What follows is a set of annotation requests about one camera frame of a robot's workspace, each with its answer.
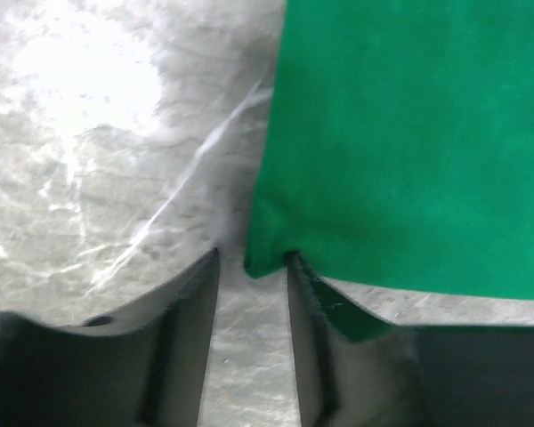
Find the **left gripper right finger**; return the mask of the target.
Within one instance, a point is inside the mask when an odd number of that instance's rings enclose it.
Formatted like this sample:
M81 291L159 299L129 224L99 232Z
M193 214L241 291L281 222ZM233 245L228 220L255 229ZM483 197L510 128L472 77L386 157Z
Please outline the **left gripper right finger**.
M534 326L399 326L288 254L304 426L534 426Z

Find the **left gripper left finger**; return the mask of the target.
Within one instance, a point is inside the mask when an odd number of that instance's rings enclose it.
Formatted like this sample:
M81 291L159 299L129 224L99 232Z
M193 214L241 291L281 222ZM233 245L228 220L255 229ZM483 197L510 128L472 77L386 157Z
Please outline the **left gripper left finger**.
M0 311L0 426L194 426L219 254L78 326Z

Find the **green t-shirt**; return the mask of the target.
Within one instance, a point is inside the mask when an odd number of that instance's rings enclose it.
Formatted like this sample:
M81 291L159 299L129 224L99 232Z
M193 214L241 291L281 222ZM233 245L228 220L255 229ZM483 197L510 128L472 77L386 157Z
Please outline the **green t-shirt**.
M534 300L534 1L287 3L245 269Z

